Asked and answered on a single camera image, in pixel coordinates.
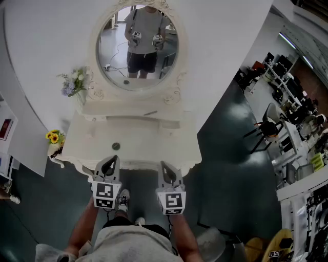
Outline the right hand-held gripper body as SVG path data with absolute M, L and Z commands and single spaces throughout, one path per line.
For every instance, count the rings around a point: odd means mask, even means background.
M 156 191 L 157 199 L 164 215 L 183 214 L 186 207 L 186 192 Z

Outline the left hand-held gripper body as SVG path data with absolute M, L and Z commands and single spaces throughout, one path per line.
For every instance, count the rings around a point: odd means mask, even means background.
M 107 183 L 93 181 L 91 183 L 94 206 L 97 208 L 114 209 L 121 182 Z

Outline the white dressing table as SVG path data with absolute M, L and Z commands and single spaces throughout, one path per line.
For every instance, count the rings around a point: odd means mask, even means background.
M 66 135 L 63 151 L 54 159 L 65 166 L 70 162 L 76 170 L 92 179 L 96 164 L 118 155 L 122 169 L 157 170 L 166 161 L 186 176 L 201 162 L 195 121 L 192 113 L 183 112 L 180 129 L 162 129 L 159 119 L 146 117 L 106 116 L 106 121 L 88 121 L 76 112 Z M 112 144 L 120 143 L 119 150 Z

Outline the person's right forearm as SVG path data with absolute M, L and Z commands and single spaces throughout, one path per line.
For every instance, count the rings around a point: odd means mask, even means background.
M 177 251 L 184 262 L 203 262 L 196 238 L 183 214 L 171 215 Z

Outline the person's left forearm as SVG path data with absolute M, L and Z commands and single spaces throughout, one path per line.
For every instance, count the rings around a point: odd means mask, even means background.
M 97 215 L 98 208 L 94 206 L 94 199 L 91 197 L 84 212 L 75 224 L 65 252 L 78 257 L 79 251 L 83 245 L 92 239 Z

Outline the person's left white shoe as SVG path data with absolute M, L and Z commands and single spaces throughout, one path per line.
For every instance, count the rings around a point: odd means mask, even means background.
M 118 199 L 118 209 L 124 212 L 128 211 L 128 205 L 130 200 L 129 190 L 123 189 L 119 195 Z

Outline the person's black shorts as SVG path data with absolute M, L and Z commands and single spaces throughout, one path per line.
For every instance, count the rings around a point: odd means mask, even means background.
M 107 221 L 102 228 L 104 229 L 107 227 L 114 227 L 114 226 L 134 226 L 134 224 L 132 222 L 130 222 L 130 220 L 126 217 L 117 216 L 114 219 Z M 165 231 L 164 228 L 162 228 L 159 225 L 142 225 L 142 227 L 144 227 L 150 231 L 153 231 L 155 233 L 158 233 L 158 234 L 166 237 L 167 239 L 169 239 L 168 233 Z

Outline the sunflowers in white vase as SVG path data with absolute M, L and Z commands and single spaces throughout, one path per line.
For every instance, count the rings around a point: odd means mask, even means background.
M 46 139 L 49 140 L 48 156 L 50 159 L 54 159 L 63 151 L 66 139 L 65 134 L 58 129 L 54 129 L 46 134 Z

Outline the person's grey shirt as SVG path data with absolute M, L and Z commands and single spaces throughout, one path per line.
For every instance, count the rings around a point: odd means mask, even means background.
M 93 250 L 76 257 L 46 244 L 36 246 L 35 262 L 183 262 L 164 236 L 141 226 L 100 230 Z

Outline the grey round cushion seat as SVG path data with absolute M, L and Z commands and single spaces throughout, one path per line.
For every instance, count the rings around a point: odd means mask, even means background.
M 216 262 L 226 248 L 225 238 L 214 227 L 206 229 L 196 240 L 204 262 Z

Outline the white oval ornate mirror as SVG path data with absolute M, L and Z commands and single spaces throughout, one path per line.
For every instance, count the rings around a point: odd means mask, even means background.
M 186 74 L 186 30 L 167 0 L 118 0 L 95 24 L 89 51 L 107 99 L 173 96 Z

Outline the purple white flowers in vase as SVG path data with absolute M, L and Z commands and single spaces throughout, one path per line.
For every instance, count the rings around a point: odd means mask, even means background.
M 63 80 L 61 94 L 68 98 L 74 98 L 80 107 L 86 102 L 87 82 L 91 76 L 88 67 L 76 68 L 70 74 L 56 75 L 57 78 Z

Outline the white shelf unit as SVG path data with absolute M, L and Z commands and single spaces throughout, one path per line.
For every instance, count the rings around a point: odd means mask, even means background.
M 9 147 L 18 119 L 0 94 L 0 129 L 5 119 L 12 119 L 13 124 L 7 136 L 7 140 L 0 140 L 0 177 L 12 181 L 12 169 L 19 169 L 20 165 L 20 162 L 9 153 Z

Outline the yellow round stool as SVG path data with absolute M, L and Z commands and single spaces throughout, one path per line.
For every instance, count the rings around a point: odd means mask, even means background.
M 259 237 L 250 239 L 245 245 L 247 262 L 261 262 L 266 250 L 266 241 Z

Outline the dark red book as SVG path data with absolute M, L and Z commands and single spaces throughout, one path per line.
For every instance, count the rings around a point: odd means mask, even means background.
M 12 119 L 5 119 L 3 122 L 3 125 L 0 129 L 0 140 L 7 140 L 7 136 L 9 134 L 9 131 L 11 129 L 11 126 L 13 124 L 13 120 Z

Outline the black and grey chair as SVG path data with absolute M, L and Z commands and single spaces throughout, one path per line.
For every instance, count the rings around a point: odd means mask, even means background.
M 270 145 L 278 139 L 279 133 L 284 127 L 283 120 L 278 114 L 277 107 L 274 103 L 270 103 L 268 105 L 262 117 L 262 121 L 255 123 L 254 126 L 255 129 L 243 136 L 243 138 L 246 138 L 254 133 L 257 133 L 257 136 L 261 137 L 254 148 L 251 150 L 251 154 L 258 150 L 258 146 L 264 140 L 266 140 L 268 144 L 264 149 L 260 149 L 259 151 L 267 150 Z

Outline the grey office chair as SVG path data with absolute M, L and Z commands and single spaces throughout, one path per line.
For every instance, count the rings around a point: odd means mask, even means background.
M 286 182 L 291 185 L 302 180 L 312 172 L 313 167 L 311 164 L 301 165 L 295 168 L 292 163 L 288 163 L 286 165 Z

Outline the round wooden table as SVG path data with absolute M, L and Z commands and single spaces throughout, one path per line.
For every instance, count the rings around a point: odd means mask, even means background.
M 277 252 L 288 254 L 293 246 L 293 234 L 290 229 L 281 229 L 271 239 L 262 258 L 262 262 L 272 262 L 272 259 L 278 258 L 275 256 Z

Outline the white counter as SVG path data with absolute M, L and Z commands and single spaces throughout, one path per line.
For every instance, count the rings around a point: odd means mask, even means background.
M 304 178 L 292 185 L 277 190 L 278 201 L 283 201 L 305 192 L 312 192 L 322 186 L 328 184 L 328 178 L 323 181 L 311 179 L 310 177 Z

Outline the white office desk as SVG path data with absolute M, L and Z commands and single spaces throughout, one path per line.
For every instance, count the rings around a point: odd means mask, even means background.
M 287 121 L 283 122 L 283 126 L 286 130 L 286 133 L 282 136 L 282 138 L 285 137 L 285 139 L 281 142 L 281 149 L 284 152 L 288 152 L 290 150 L 289 147 L 291 146 L 293 149 L 293 155 L 297 156 L 303 146 L 299 131 L 294 124 L 291 124 Z

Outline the light green crate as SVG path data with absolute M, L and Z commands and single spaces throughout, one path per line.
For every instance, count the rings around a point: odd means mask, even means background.
M 311 158 L 311 164 L 313 165 L 314 172 L 318 171 L 324 166 L 323 154 L 317 153 Z

